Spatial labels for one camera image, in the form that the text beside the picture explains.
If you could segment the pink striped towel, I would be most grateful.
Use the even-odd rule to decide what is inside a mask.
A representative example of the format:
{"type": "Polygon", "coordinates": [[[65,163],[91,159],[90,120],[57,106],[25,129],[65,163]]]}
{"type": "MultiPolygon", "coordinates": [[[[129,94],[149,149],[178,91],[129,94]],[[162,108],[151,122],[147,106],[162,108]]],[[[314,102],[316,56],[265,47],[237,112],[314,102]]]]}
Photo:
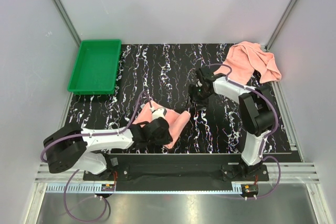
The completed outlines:
{"type": "MultiPolygon", "coordinates": [[[[172,142],[164,145],[165,148],[172,149],[175,143],[178,141],[183,129],[187,125],[190,120],[191,114],[188,111],[183,111],[181,113],[177,113],[172,109],[166,109],[165,119],[169,124],[169,132],[172,137],[172,142]]],[[[147,102],[142,106],[140,114],[135,118],[133,124],[141,123],[141,122],[151,122],[152,121],[152,111],[150,109],[150,104],[147,102]]]]}

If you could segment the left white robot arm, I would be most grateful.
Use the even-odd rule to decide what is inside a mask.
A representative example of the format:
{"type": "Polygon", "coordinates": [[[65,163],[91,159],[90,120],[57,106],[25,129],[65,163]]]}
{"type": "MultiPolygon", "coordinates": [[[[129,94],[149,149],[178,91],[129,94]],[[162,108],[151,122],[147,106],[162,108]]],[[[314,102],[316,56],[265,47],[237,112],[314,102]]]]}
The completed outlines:
{"type": "Polygon", "coordinates": [[[127,150],[171,142],[173,138],[169,124],[162,117],[152,122],[143,121],[112,130],[92,130],[81,128],[77,123],[69,123],[43,141],[41,158],[48,164],[51,174],[76,168],[107,180],[113,175],[113,167],[98,151],[127,150]]]}

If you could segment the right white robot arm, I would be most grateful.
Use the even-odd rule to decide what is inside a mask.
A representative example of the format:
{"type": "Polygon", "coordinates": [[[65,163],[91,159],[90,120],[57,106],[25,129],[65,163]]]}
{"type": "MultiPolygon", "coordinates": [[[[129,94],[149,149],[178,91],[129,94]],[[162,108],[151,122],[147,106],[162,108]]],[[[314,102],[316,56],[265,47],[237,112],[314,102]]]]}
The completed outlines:
{"type": "Polygon", "coordinates": [[[263,157],[266,140],[277,130],[278,115],[268,87],[240,84],[229,78],[231,72],[232,69],[227,74],[214,73],[209,67],[197,69],[197,82],[188,86],[188,94],[196,110],[207,107],[212,95],[221,95],[238,103],[246,131],[245,145],[239,163],[231,169],[222,168],[222,173],[229,181],[237,178],[250,180],[266,160],[263,157]]]}

